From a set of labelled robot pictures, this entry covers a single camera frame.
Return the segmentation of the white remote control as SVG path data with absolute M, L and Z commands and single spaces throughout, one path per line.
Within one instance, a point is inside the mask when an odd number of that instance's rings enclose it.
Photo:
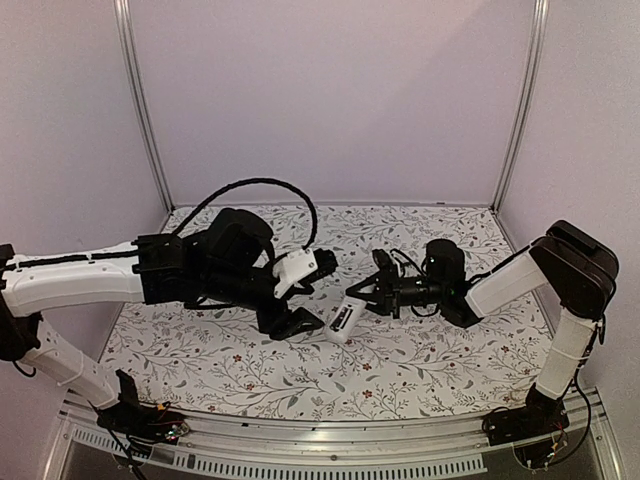
M 334 317 L 325 327 L 325 337 L 333 343 L 345 344 L 359 321 L 366 302 L 353 297 L 345 297 Z

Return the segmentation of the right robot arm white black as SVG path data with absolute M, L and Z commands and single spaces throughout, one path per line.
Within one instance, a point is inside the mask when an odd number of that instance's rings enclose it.
M 537 436 L 552 424 L 556 408 L 603 339 L 606 311 L 617 291 L 620 264 L 607 246 L 573 224 L 558 220 L 544 235 L 493 269 L 468 275 L 463 250 L 434 239 L 416 275 L 407 277 L 391 253 L 373 253 L 374 274 L 346 290 L 344 302 L 358 311 L 398 318 L 404 307 L 432 306 L 450 324 L 467 329 L 534 291 L 548 289 L 559 303 L 552 344 L 533 381 L 517 427 Z

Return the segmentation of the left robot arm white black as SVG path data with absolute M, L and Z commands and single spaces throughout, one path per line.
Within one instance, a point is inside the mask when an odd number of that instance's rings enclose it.
M 259 216 L 224 208 L 206 229 L 143 235 L 99 251 L 60 257 L 18 255 L 1 248 L 1 358 L 41 370 L 68 386 L 128 434 L 148 426 L 134 380 L 102 369 L 46 323 L 46 310 L 102 302 L 156 305 L 179 302 L 190 310 L 251 310 L 258 330 L 283 340 L 322 327 L 308 310 L 291 309 L 333 274 L 335 254 L 302 246 L 281 257 L 274 232 Z

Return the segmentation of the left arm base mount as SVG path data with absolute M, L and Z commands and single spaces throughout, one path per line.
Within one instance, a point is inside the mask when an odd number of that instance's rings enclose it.
M 134 379 L 122 370 L 115 374 L 120 387 L 117 402 L 111 407 L 96 409 L 100 427 L 149 444 L 176 444 L 190 432 L 186 417 L 171 410 L 169 402 L 143 405 Z

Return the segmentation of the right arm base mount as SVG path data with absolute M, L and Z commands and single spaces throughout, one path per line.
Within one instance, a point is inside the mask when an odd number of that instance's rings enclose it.
M 561 399 L 550 399 L 533 385 L 522 407 L 498 407 L 485 415 L 481 428 L 491 446 L 530 440 L 546 435 L 545 440 L 514 449 L 515 458 L 528 469 L 546 468 L 556 457 L 569 418 Z

